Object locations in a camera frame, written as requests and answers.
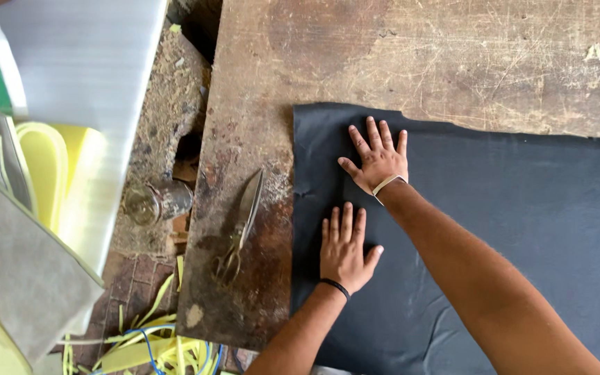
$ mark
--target hand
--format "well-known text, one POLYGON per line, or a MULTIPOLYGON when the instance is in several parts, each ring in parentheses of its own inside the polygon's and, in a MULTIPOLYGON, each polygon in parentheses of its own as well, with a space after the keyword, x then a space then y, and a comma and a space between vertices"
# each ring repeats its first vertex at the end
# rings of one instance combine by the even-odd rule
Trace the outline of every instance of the hand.
POLYGON ((358 129, 353 125, 349 126, 351 140, 362 159, 362 169, 358 169, 348 158, 339 158, 337 161, 351 175, 354 182, 370 195, 379 183, 392 175, 400 175, 404 177, 405 181, 409 181, 407 131, 400 132, 397 150, 395 150, 388 123, 381 121, 379 127, 381 128, 380 135, 374 117, 369 116, 367 118, 367 133, 369 134, 369 142, 372 145, 370 149, 358 129))
POLYGON ((349 294, 354 294, 374 274, 383 246, 377 245, 363 255, 365 242, 365 209, 358 210, 353 230, 353 205, 344 204, 344 216, 339 226, 339 208, 333 208, 330 220, 323 219, 323 242, 321 243, 321 278, 341 284, 349 294))

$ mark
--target scissors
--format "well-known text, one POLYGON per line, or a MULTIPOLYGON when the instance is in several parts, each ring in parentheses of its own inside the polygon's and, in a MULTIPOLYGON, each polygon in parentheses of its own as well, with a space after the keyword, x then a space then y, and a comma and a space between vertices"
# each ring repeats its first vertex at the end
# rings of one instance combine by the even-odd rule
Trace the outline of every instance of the scissors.
POLYGON ((251 179, 245 194, 240 202, 238 220, 235 230, 231 235, 231 246, 223 256, 217 256, 212 260, 212 276, 222 286, 228 287, 233 284, 240 273, 240 250, 245 245, 247 237, 254 224, 256 210, 261 201, 261 191, 265 176, 263 170, 259 170, 251 179))

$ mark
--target wooden workbench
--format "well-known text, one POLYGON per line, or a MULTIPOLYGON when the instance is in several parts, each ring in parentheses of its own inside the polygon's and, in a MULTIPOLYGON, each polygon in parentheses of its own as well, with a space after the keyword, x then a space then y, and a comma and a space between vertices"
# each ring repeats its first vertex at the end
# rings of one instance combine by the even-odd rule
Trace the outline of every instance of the wooden workbench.
POLYGON ((178 333, 260 349, 289 315, 291 105, 600 137, 600 2, 225 0, 212 82, 178 333), (255 232, 219 289, 209 262, 260 167, 255 232))

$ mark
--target scissor blade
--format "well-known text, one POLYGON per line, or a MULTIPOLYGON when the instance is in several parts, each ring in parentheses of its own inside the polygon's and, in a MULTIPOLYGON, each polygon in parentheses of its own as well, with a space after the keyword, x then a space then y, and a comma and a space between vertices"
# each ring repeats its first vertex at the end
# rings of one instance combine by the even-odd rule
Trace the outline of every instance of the scissor blade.
POLYGON ((258 210, 259 201, 261 200, 261 191, 263 190, 263 181, 265 177, 263 170, 261 169, 251 179, 247 188, 245 189, 245 195, 242 197, 240 203, 240 211, 238 213, 238 220, 235 224, 237 230, 242 230, 242 237, 240 238, 240 248, 244 245, 251 230, 251 226, 256 217, 256 210, 258 210))

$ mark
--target white wristband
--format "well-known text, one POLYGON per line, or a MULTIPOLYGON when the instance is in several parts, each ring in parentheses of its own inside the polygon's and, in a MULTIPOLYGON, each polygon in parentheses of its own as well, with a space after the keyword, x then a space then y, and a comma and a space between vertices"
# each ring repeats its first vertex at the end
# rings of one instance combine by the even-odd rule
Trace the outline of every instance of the white wristband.
POLYGON ((372 191, 372 195, 374 196, 374 198, 377 198, 377 194, 379 193, 379 190, 383 189, 384 186, 388 185, 393 180, 396 180, 398 178, 401 178, 402 181, 404 181, 404 183, 409 183, 404 177, 402 177, 399 174, 392 175, 392 176, 388 177, 387 179, 383 180, 383 182, 379 183, 379 186, 374 188, 374 190, 372 191))

